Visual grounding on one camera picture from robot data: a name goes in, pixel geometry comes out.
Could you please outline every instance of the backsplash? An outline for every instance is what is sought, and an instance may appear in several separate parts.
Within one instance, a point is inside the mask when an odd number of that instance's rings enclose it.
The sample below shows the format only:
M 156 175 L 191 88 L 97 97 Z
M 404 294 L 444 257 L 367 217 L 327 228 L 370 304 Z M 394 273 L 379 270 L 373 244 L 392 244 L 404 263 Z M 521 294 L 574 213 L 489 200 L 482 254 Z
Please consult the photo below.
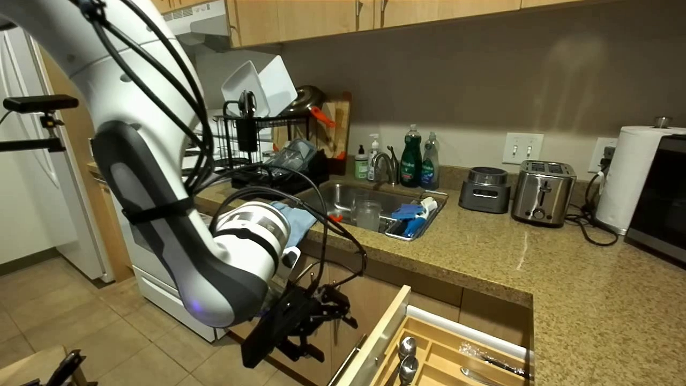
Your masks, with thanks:
M 379 134 L 402 150 L 412 122 L 440 137 L 440 164 L 499 164 L 506 134 L 542 134 L 542 157 L 588 180 L 596 137 L 671 116 L 686 122 L 684 4 L 499 15 L 279 48 L 294 81 L 351 93 L 349 152 Z M 244 58 L 194 58 L 210 103 Z

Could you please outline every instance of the open drawer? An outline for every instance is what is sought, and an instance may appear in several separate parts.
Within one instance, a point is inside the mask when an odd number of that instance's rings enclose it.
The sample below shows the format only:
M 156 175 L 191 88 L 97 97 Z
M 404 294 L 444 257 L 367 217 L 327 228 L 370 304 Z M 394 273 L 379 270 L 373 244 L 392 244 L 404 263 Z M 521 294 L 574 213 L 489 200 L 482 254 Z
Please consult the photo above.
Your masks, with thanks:
M 356 356 L 342 365 L 333 383 L 392 386 L 400 383 L 398 341 L 416 338 L 418 368 L 412 383 L 529 383 L 529 351 L 452 320 L 409 304 L 409 287 L 391 302 Z

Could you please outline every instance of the granite countertop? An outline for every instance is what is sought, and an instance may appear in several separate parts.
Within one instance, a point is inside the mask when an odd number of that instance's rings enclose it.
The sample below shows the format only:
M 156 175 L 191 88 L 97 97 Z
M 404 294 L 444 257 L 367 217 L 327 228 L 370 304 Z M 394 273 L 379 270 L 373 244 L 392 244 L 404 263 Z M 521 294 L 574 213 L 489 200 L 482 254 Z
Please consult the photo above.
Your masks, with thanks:
M 229 190 L 214 184 L 198 205 L 213 211 Z M 349 231 L 370 259 L 531 306 L 536 383 L 686 382 L 686 270 L 636 247 L 469 213 L 457 190 L 413 242 Z

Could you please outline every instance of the toaster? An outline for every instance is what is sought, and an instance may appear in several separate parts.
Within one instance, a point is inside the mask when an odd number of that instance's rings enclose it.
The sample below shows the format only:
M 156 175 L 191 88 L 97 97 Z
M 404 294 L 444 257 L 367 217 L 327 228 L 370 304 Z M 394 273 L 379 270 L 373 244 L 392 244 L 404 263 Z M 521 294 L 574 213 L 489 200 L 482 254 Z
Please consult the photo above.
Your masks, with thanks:
M 563 226 L 574 180 L 574 170 L 566 164 L 521 164 L 514 187 L 513 217 L 551 228 Z

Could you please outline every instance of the white robot arm segment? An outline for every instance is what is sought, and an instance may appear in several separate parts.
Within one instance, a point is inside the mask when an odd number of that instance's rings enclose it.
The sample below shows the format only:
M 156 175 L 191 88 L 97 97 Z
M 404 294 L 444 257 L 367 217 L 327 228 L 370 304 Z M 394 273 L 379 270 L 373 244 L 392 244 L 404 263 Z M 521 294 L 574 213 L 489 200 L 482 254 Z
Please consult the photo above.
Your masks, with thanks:
M 109 23 L 126 30 L 176 79 L 185 79 L 164 45 L 122 0 L 103 4 Z M 135 4 L 183 53 L 154 4 Z M 188 313 L 217 329 L 256 317 L 284 248 L 287 222 L 269 205 L 247 204 L 225 217 L 225 231 L 214 239 L 179 178 L 185 130 L 122 74 L 82 11 L 68 0 L 1 0 L 0 18 L 25 29 L 82 90 L 97 128 L 92 152 L 99 170 L 137 241 L 174 276 Z M 122 43 L 113 43 L 113 50 L 183 125 L 198 121 L 194 110 L 154 67 Z

